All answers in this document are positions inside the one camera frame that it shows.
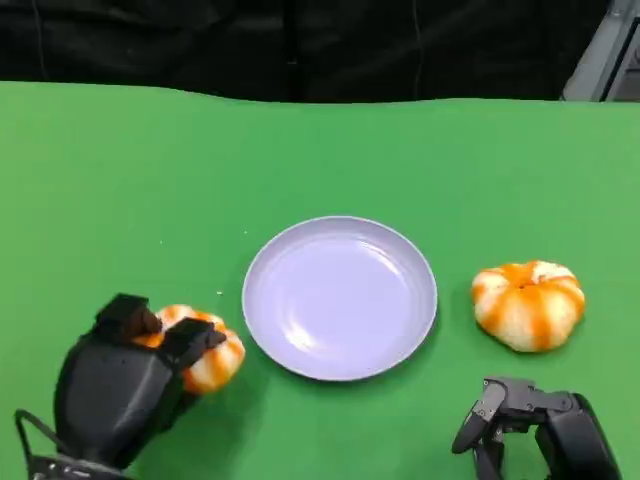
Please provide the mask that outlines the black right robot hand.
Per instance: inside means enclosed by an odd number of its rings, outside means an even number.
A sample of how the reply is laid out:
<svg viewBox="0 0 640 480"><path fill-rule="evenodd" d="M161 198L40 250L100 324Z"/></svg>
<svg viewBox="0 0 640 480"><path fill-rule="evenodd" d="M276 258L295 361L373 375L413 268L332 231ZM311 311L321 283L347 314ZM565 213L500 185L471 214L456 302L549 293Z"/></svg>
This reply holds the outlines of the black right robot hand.
<svg viewBox="0 0 640 480"><path fill-rule="evenodd" d="M478 479L501 479L504 437L535 429L549 479L620 479L621 470L585 396L547 392L532 380L487 377L452 443L455 455L473 453Z"/></svg>

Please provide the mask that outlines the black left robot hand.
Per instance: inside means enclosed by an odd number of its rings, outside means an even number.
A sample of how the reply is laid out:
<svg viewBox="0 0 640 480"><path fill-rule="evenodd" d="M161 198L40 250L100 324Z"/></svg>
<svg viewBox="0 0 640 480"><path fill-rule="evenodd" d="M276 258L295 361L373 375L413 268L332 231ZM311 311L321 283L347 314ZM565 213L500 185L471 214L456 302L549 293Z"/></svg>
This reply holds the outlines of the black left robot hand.
<svg viewBox="0 0 640 480"><path fill-rule="evenodd" d="M138 340L161 332L145 297L119 293L97 313L69 350L57 381L58 452L124 470L197 402L186 372L225 335L187 317L164 331L157 347Z"/></svg>

